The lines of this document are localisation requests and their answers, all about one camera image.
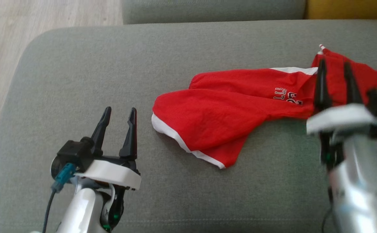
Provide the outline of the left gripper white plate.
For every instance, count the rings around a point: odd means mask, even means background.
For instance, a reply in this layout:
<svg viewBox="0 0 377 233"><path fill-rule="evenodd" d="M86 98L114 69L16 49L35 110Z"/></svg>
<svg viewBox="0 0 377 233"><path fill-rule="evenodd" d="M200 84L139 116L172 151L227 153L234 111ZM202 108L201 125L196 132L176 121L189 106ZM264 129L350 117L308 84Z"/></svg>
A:
<svg viewBox="0 0 377 233"><path fill-rule="evenodd" d="M94 145L91 152L102 156L106 128L110 123L112 108L106 107L91 136ZM138 157L137 109L131 108L128 131L119 156L126 160ZM141 175L135 162L129 166L95 160L84 172L76 174L75 231L112 232L124 213L124 195L127 190L138 190Z"/></svg>

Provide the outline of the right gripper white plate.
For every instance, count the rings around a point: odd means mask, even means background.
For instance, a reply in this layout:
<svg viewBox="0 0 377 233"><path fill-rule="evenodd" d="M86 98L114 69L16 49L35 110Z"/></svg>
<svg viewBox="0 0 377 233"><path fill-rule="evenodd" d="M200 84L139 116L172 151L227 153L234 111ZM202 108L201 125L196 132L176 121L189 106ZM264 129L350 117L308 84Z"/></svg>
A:
<svg viewBox="0 0 377 233"><path fill-rule="evenodd" d="M325 59L320 59L314 91L314 112L306 121L306 134L319 137L320 161L331 172L344 161L344 143L355 135L368 135L377 117L363 105L362 95L349 61L344 62L347 105L332 107Z"/></svg>

